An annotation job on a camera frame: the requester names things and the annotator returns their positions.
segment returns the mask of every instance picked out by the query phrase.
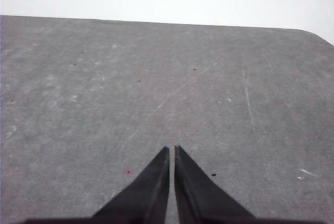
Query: white mark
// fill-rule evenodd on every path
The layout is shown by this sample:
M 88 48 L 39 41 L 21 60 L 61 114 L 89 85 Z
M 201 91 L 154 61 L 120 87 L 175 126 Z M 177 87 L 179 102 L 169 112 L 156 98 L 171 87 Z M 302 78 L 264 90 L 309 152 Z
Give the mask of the white mark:
M 16 132 L 17 127 L 16 126 L 9 126 L 9 130 L 13 133 Z
M 17 129 L 16 126 L 9 126 L 8 127 L 9 132 L 5 133 L 5 138 L 6 139 L 10 138 L 13 135 L 13 133 L 16 132 L 16 129 Z
M 315 175 L 315 174 L 313 174 L 313 173 L 311 173 L 311 172 L 308 172 L 308 171 L 305 170 L 305 169 L 301 169 L 301 172 L 303 172 L 303 173 L 307 173 L 307 174 L 312 175 L 312 176 L 315 176 L 315 177 L 318 177 L 317 175 Z
M 77 95 L 71 95 L 71 101 L 77 102 L 77 98 L 78 98 Z
M 54 107 L 55 105 L 57 105 L 57 101 L 50 101 L 49 103 L 48 103 L 48 105 L 49 105 L 49 107 L 50 108 L 52 108 L 52 107 Z
M 54 77 L 52 74 L 49 74 L 46 79 L 47 80 L 55 80 L 56 77 Z
M 10 138 L 13 135 L 12 132 L 5 133 L 5 139 Z

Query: gray surface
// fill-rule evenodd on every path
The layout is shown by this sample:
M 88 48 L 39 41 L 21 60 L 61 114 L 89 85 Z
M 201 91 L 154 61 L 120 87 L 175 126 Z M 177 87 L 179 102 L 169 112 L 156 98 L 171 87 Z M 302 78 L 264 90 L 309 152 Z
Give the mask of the gray surface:
M 5 16 L 1 57 L 4 224 L 92 215 L 175 144 L 256 216 L 334 223 L 334 46 L 312 33 Z

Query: red spot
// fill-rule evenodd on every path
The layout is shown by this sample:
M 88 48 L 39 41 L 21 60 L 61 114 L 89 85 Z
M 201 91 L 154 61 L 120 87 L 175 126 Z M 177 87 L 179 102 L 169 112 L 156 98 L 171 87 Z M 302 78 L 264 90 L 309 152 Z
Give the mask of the red spot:
M 124 170 L 124 174 L 126 175 L 134 175 L 134 170 L 132 168 L 127 168 Z

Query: scratch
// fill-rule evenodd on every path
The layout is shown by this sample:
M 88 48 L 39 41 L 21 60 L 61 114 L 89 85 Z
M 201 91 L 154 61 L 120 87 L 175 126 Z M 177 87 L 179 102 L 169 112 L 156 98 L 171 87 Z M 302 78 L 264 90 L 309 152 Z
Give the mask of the scratch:
M 305 169 L 301 169 L 301 172 L 303 172 L 303 173 L 307 173 L 307 174 L 312 175 L 312 176 L 314 176 L 314 177 L 318 177 L 316 174 L 313 174 L 313 173 L 311 173 L 311 172 L 308 172 L 308 171 L 305 170 Z
M 162 136 L 164 135 L 164 133 L 165 133 L 167 127 L 169 126 L 169 123 L 170 123 L 171 119 L 173 118 L 174 113 L 175 113 L 175 111 L 173 111 L 173 112 L 171 113 L 171 115 L 169 116 L 168 121 L 167 121 L 165 127 L 163 128 L 163 130 L 162 130 L 162 132 L 161 132 L 161 135 L 160 135 L 160 137 L 159 137 L 159 140 L 157 141 L 157 148 L 158 148 L 159 145 L 160 145 L 161 138 L 162 138 Z
M 245 79 L 245 68 L 242 68 L 242 77 L 244 80 L 244 88 L 245 88 L 245 94 L 246 94 L 247 105 L 248 105 L 248 114 L 251 119 L 250 122 L 252 123 L 253 130 L 255 132 L 254 119 L 253 119 L 253 115 L 252 115 L 251 108 L 250 108 L 251 106 L 249 104 L 249 94 L 248 94 L 248 87 L 247 87 L 248 79 Z
M 169 95 L 167 95 L 167 98 L 162 101 L 154 110 L 152 113 L 150 113 L 147 118 L 137 127 L 137 129 L 128 137 L 128 139 L 124 142 L 124 144 L 122 145 L 122 147 L 120 148 L 120 151 L 123 150 L 123 148 L 127 145 L 127 143 L 137 134 L 137 132 L 139 131 L 139 129 L 141 129 L 141 127 L 155 114 L 155 112 L 157 110 L 159 110 L 171 97 L 173 97 L 175 94 L 177 94 L 182 88 L 184 88 L 185 86 L 187 86 L 188 84 L 190 84 L 191 82 L 193 82 L 198 76 L 202 75 L 203 73 L 205 73 L 207 70 L 213 68 L 214 66 L 216 66 L 219 62 L 223 61 L 225 59 L 225 57 L 221 58 L 219 61 L 213 63 L 210 67 L 205 68 L 202 72 L 198 73 L 196 76 L 194 76 L 193 78 L 189 79 L 188 81 L 186 81 L 184 84 L 182 84 L 181 86 L 179 86 L 175 91 L 173 91 L 172 93 L 170 93 Z

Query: black object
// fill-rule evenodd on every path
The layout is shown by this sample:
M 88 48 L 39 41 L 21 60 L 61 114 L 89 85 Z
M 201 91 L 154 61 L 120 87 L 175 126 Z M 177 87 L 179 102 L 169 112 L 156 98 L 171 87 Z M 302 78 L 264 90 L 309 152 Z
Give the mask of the black object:
M 318 224 L 257 219 L 215 185 L 192 158 L 175 147 L 175 192 L 180 224 Z M 164 223 L 169 194 L 169 149 L 164 147 L 127 188 L 89 218 L 34 219 L 26 224 Z

